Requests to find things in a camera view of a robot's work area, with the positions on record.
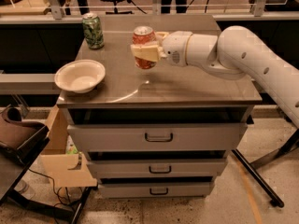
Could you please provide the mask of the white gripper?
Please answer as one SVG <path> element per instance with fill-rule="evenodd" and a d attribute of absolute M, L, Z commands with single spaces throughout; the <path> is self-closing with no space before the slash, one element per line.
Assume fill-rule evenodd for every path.
<path fill-rule="evenodd" d="M 168 63 L 184 67 L 187 65 L 185 53 L 192 32 L 176 31 L 155 32 L 156 37 L 163 39 L 163 46 L 158 41 L 146 44 L 132 44 L 131 52 L 136 58 L 151 62 L 159 62 L 166 57 Z"/>

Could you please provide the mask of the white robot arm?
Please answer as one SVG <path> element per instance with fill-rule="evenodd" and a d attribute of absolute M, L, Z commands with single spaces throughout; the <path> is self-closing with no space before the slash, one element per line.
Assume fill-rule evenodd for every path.
<path fill-rule="evenodd" d="M 299 128 L 299 70 L 245 27 L 231 26 L 220 35 L 202 35 L 189 31 L 155 32 L 148 26 L 139 26 L 134 29 L 131 52 L 138 60 L 194 66 L 224 79 L 249 75 Z"/>

